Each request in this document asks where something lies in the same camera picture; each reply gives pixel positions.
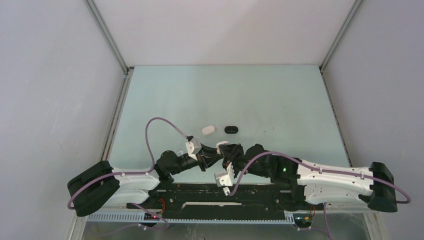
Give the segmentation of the aluminium frame rail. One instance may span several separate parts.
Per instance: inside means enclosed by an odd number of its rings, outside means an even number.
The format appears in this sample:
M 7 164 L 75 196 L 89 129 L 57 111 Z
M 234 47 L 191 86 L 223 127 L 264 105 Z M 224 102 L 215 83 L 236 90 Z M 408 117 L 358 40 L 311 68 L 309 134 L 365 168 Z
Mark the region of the aluminium frame rail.
M 167 204 L 164 211 L 160 209 L 149 209 L 147 211 L 136 207 L 133 204 L 129 205 L 130 208 L 122 208 L 122 209 L 100 209 L 93 213 L 87 214 L 88 217 L 91 214 L 100 211 L 119 211 L 119 212 L 146 212 L 153 217 L 157 217 L 158 219 L 165 217 L 203 217 L 203 216 L 242 216 L 247 215 L 248 213 L 253 213 L 255 215 L 259 215 L 260 217 L 276 217 L 285 214 L 293 214 L 293 217 L 308 217 L 312 216 L 314 213 L 322 214 L 324 212 L 323 205 L 318 205 L 315 209 L 310 209 L 309 207 L 304 210 L 297 211 L 289 211 L 283 210 L 281 207 L 274 204 L 273 206 L 259 206 L 259 205 L 199 205 L 196 203 L 195 205 L 184 205 L 182 208 L 177 207 L 175 209 L 171 208 L 170 204 Z

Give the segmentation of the black oval charging case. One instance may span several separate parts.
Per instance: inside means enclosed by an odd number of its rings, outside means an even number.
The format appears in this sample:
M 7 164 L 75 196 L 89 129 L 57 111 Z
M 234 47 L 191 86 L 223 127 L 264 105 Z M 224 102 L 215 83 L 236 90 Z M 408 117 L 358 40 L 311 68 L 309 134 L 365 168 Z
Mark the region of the black oval charging case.
M 224 132 L 229 135 L 237 134 L 239 132 L 239 128 L 234 125 L 229 125 L 224 128 Z

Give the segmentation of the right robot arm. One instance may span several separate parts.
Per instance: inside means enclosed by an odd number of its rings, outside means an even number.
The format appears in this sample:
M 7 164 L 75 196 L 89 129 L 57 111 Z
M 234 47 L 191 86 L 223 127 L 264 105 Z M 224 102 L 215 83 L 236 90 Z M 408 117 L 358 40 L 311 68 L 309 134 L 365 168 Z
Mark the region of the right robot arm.
M 216 151 L 233 180 L 239 173 L 268 178 L 289 190 L 297 209 L 324 203 L 357 203 L 385 213 L 398 211 L 394 176 L 382 162 L 369 167 L 338 167 L 278 155 L 260 144 L 247 151 L 239 144 L 221 144 Z

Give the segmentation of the white oval charging case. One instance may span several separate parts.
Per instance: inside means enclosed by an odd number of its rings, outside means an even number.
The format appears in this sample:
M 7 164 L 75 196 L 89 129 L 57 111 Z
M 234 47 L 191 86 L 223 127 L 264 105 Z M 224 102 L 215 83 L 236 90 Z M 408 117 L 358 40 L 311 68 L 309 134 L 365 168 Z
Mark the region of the white oval charging case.
M 216 131 L 216 127 L 214 125 L 208 125 L 201 129 L 201 133 L 203 135 L 210 135 Z

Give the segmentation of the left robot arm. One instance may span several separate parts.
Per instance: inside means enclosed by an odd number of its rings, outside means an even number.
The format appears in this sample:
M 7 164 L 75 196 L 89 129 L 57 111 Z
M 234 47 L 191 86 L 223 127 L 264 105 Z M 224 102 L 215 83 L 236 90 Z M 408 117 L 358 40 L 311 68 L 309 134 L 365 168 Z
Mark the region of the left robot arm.
M 166 150 L 148 169 L 120 169 L 108 161 L 100 161 L 67 183 L 70 195 L 67 207 L 79 217 L 121 204 L 136 203 L 153 208 L 158 202 L 158 194 L 153 191 L 157 187 L 171 184 L 174 175 L 196 167 L 205 171 L 222 159 L 217 148 L 202 145 L 196 153 L 178 155 Z

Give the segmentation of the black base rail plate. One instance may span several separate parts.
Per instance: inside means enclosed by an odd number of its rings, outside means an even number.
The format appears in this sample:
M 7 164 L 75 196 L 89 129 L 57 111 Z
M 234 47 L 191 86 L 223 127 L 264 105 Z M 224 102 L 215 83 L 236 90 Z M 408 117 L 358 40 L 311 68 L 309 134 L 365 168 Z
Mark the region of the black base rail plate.
M 276 184 L 241 184 L 233 196 L 224 194 L 222 188 L 211 183 L 172 183 L 160 185 L 149 192 L 149 198 L 140 204 L 141 207 L 162 212 L 166 205 L 172 209 L 182 208 L 184 205 L 244 205 L 271 207 L 277 205 L 283 210 L 298 211 L 315 210 L 305 201 L 302 190 L 290 190 Z

